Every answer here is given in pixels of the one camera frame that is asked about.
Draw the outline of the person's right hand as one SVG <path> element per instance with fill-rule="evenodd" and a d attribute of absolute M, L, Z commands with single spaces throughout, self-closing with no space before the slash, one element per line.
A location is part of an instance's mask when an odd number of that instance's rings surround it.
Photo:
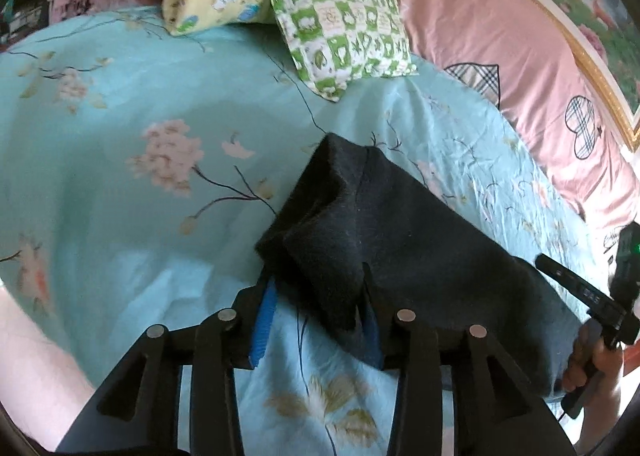
<path fill-rule="evenodd" d="M 587 383 L 584 366 L 592 359 L 593 365 L 602 372 L 603 377 L 590 400 L 584 405 L 584 420 L 580 438 L 574 445 L 578 455 L 593 450 L 615 426 L 620 418 L 620 380 L 624 372 L 624 353 L 621 348 L 608 350 L 599 339 L 588 353 L 589 323 L 578 330 L 574 340 L 573 352 L 567 360 L 562 377 L 562 386 L 566 392 L 574 391 Z"/>

